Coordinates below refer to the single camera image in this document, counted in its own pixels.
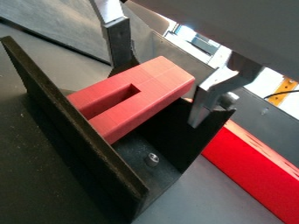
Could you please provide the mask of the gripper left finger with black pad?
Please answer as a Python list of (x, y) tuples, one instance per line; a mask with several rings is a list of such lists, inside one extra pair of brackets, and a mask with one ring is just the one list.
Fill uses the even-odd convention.
[(96, 12), (114, 76), (139, 65), (132, 48), (130, 18), (124, 15), (119, 0), (90, 0)]

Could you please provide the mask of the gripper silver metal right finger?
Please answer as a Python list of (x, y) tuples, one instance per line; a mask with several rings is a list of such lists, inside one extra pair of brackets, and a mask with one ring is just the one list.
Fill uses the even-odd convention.
[(215, 74), (234, 73), (234, 76), (221, 82), (207, 85), (205, 81), (194, 94), (189, 124), (197, 128), (207, 118), (215, 107), (221, 104), (221, 99), (233, 104), (237, 97), (231, 96), (231, 91), (250, 84), (262, 72), (263, 66), (237, 52), (229, 56), (223, 68), (215, 71)]

